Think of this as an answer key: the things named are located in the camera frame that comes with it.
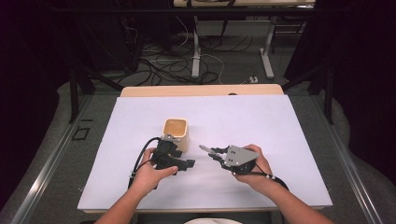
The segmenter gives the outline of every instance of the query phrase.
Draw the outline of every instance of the hand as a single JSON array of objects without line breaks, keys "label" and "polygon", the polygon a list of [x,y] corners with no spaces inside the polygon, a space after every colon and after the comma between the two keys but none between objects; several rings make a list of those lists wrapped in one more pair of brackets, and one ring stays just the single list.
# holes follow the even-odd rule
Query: hand
[{"label": "hand", "polygon": [[177,172],[177,166],[172,166],[162,170],[156,170],[152,167],[154,164],[150,160],[150,155],[154,152],[155,148],[149,148],[143,154],[143,159],[140,162],[134,183],[130,187],[134,193],[139,194],[142,198],[148,195],[160,181]]},{"label": "hand", "polygon": [[[260,147],[250,144],[244,148],[259,153],[259,157],[256,159],[257,165],[253,168],[252,172],[261,172],[259,169],[260,167],[265,173],[269,175],[272,174],[270,164],[268,163],[268,160],[262,155],[262,149]],[[259,192],[262,192],[263,185],[272,182],[272,180],[269,180],[262,175],[235,175],[235,178],[240,182],[249,184],[253,189]]]}]

